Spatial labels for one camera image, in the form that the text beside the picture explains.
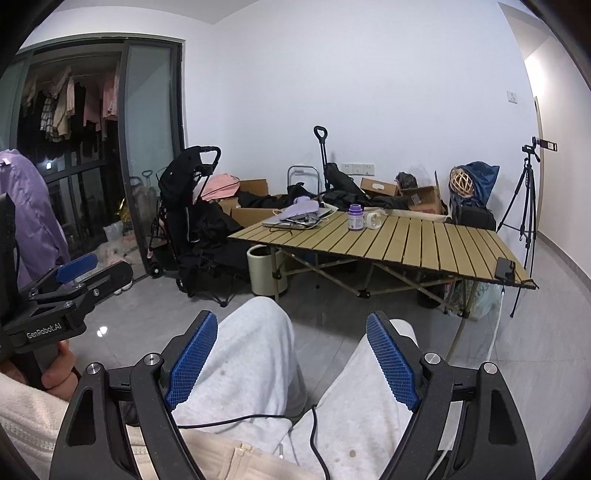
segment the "power outlet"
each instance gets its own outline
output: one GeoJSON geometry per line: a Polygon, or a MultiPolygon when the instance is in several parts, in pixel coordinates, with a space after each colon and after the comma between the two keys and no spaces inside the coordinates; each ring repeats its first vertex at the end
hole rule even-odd
{"type": "Polygon", "coordinates": [[[363,175],[366,177],[373,177],[375,175],[375,165],[372,163],[366,163],[363,165],[363,175]]]}
{"type": "Polygon", "coordinates": [[[364,163],[342,163],[340,170],[347,175],[359,175],[373,177],[375,175],[375,165],[364,163]]]}

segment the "person's hand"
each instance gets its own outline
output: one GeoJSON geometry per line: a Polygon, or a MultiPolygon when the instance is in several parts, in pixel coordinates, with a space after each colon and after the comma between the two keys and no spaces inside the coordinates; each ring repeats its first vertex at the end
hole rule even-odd
{"type": "Polygon", "coordinates": [[[4,362],[3,364],[0,364],[0,373],[12,378],[13,380],[16,380],[19,383],[25,385],[27,384],[27,379],[25,376],[18,368],[14,366],[12,362],[4,362]]]}
{"type": "Polygon", "coordinates": [[[72,372],[76,357],[70,351],[69,345],[68,340],[57,344],[57,358],[41,376],[41,383],[47,389],[47,393],[65,401],[70,401],[78,385],[78,378],[72,372]]]}

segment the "plaid shirt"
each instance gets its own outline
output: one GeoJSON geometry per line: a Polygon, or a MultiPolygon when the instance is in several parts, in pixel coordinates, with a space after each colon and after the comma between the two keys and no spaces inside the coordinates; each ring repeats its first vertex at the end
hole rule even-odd
{"type": "Polygon", "coordinates": [[[57,100],[52,97],[47,97],[43,104],[43,111],[41,112],[41,125],[39,130],[45,132],[45,138],[59,142],[61,140],[57,133],[57,128],[53,126],[53,116],[56,113],[57,100]]]}

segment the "cardboard box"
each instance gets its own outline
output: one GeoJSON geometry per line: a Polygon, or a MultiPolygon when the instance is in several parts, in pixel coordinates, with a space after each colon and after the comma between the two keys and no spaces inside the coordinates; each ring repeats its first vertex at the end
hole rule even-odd
{"type": "MultiPolygon", "coordinates": [[[[241,180],[239,188],[243,192],[252,193],[253,195],[258,195],[259,197],[269,195],[269,185],[267,185],[266,179],[241,180]]],[[[240,207],[236,197],[218,200],[218,203],[221,205],[223,212],[227,215],[230,215],[233,208],[240,207]]]]}
{"type": "MultiPolygon", "coordinates": [[[[241,180],[240,190],[259,197],[269,195],[269,185],[266,179],[241,180]]],[[[241,208],[236,197],[222,199],[219,204],[224,213],[231,216],[245,228],[275,215],[272,208],[241,208]]]]}
{"type": "Polygon", "coordinates": [[[445,215],[446,208],[441,201],[439,181],[435,172],[436,186],[419,187],[417,189],[400,190],[401,195],[408,197],[408,209],[412,212],[434,213],[445,215]]]}
{"type": "Polygon", "coordinates": [[[361,190],[370,196],[390,195],[391,197],[395,197],[399,195],[398,185],[374,179],[362,178],[361,190]]]}

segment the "door frame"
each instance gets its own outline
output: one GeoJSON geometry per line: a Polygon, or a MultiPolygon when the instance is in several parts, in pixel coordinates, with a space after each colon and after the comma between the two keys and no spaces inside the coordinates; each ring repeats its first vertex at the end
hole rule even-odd
{"type": "MultiPolygon", "coordinates": [[[[119,91],[125,92],[125,79],[127,70],[127,60],[129,56],[129,45],[143,44],[152,47],[169,48],[171,50],[170,56],[170,119],[171,119],[171,134],[173,139],[173,153],[177,157],[185,148],[184,146],[184,123],[183,123],[183,78],[182,78],[182,61],[183,61],[183,40],[178,38],[161,37],[158,35],[145,34],[124,34],[124,33],[97,33],[97,34],[82,34],[71,35],[69,37],[55,38],[35,45],[28,46],[21,49],[14,57],[12,63],[18,61],[25,61],[21,72],[19,87],[17,89],[16,98],[22,96],[22,90],[27,78],[29,68],[38,61],[35,61],[35,56],[40,56],[41,61],[46,61],[44,57],[52,57],[56,50],[62,50],[62,54],[53,56],[56,60],[67,58],[68,56],[80,56],[84,52],[90,54],[100,54],[100,52],[107,52],[112,50],[121,51],[121,75],[119,78],[119,91]]],[[[11,145],[16,148],[17,129],[18,129],[18,114],[20,109],[20,101],[15,102],[13,110],[13,122],[11,125],[11,135],[9,141],[11,145]]],[[[129,164],[126,150],[125,139],[125,102],[119,102],[119,156],[121,160],[121,173],[124,184],[125,198],[129,206],[129,213],[131,221],[134,226],[136,234],[138,250],[142,258],[142,263],[146,272],[148,272],[148,249],[144,244],[146,233],[143,232],[140,216],[132,199],[132,187],[129,179],[129,164]]]]}
{"type": "MultiPolygon", "coordinates": [[[[170,49],[170,121],[171,135],[173,140],[173,158],[176,158],[184,150],[184,128],[183,128],[183,109],[181,94],[181,59],[182,44],[164,40],[150,40],[149,38],[127,38],[124,42],[124,49],[121,56],[121,74],[119,76],[119,91],[125,94],[127,86],[127,64],[129,60],[129,47],[145,45],[150,47],[160,47],[170,49]]],[[[133,201],[133,190],[131,179],[129,177],[129,159],[127,156],[127,139],[125,138],[125,101],[118,104],[118,115],[121,123],[119,127],[119,156],[121,158],[121,170],[123,174],[123,185],[125,189],[125,198],[131,215],[131,222],[134,226],[135,239],[138,244],[140,256],[146,273],[150,271],[148,261],[148,248],[144,244],[147,233],[144,232],[140,221],[139,211],[133,201]]]]}
{"type": "MultiPolygon", "coordinates": [[[[544,138],[542,132],[542,117],[540,116],[540,103],[538,102],[537,96],[534,97],[535,116],[538,121],[538,138],[544,138]]],[[[542,197],[544,196],[544,149],[540,148],[540,187],[538,188],[538,206],[536,213],[536,226],[540,229],[540,217],[542,215],[542,197]]]]}

